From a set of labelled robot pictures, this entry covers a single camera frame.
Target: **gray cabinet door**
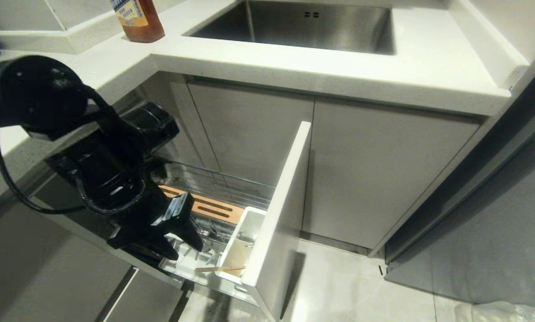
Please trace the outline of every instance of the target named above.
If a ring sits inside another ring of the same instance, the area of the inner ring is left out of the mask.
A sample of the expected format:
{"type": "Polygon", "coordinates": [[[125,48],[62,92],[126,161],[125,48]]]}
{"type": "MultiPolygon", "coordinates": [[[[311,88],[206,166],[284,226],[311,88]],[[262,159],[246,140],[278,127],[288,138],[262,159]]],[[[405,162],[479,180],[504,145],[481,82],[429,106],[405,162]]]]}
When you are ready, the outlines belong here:
{"type": "Polygon", "coordinates": [[[458,116],[318,98],[303,230],[374,248],[478,126],[458,116]]]}
{"type": "Polygon", "coordinates": [[[313,97],[194,81],[188,84],[221,172],[276,186],[313,97]]]}

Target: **robotic arm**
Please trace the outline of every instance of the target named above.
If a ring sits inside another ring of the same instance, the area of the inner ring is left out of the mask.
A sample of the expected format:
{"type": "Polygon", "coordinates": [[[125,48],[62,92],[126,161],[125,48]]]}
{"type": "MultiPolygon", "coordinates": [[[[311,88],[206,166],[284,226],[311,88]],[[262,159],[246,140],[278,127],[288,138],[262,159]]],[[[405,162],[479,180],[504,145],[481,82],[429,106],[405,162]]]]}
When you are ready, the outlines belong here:
{"type": "Polygon", "coordinates": [[[151,155],[179,133],[172,116],[147,102],[119,117],[55,59],[27,56],[0,63],[0,127],[20,125],[31,137],[56,140],[90,122],[97,122],[99,129],[45,159],[75,186],[83,206],[53,210],[32,203],[8,174],[0,149],[0,171],[12,192],[39,212],[87,208],[106,216],[115,227],[108,240],[114,248],[134,244],[174,260],[178,253],[164,237],[174,233],[201,251],[202,240],[190,221],[190,194],[171,203],[149,177],[151,155]]]}

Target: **tiled floor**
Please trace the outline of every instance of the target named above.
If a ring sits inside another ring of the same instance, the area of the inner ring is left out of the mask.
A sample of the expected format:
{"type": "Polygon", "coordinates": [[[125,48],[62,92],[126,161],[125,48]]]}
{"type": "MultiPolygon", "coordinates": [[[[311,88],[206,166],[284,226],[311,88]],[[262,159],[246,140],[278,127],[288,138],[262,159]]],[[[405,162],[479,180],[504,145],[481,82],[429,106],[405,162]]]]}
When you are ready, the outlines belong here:
{"type": "MultiPolygon", "coordinates": [[[[433,295],[385,281],[378,269],[382,260],[308,241],[300,242],[299,251],[305,262],[284,321],[436,321],[433,295]]],[[[180,321],[267,320],[253,305],[196,287],[180,321]]]]}

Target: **bottle label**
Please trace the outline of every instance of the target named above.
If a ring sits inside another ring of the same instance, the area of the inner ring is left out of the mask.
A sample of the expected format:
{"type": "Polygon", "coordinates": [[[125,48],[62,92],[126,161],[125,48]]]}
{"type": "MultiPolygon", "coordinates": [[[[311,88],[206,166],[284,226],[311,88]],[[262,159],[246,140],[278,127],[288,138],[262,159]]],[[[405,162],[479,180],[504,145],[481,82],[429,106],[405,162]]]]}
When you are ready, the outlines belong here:
{"type": "Polygon", "coordinates": [[[121,25],[142,27],[149,24],[138,0],[110,0],[110,3],[121,25]]]}

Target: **wooden stick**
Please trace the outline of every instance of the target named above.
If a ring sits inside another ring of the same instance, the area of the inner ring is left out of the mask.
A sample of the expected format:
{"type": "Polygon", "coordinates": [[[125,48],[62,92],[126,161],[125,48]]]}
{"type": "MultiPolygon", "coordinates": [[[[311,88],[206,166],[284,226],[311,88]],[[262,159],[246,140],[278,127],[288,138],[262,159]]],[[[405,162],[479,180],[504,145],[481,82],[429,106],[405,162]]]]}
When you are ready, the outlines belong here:
{"type": "Polygon", "coordinates": [[[245,269],[245,266],[220,266],[220,267],[199,267],[194,269],[196,273],[203,273],[205,271],[238,271],[245,269]]]}

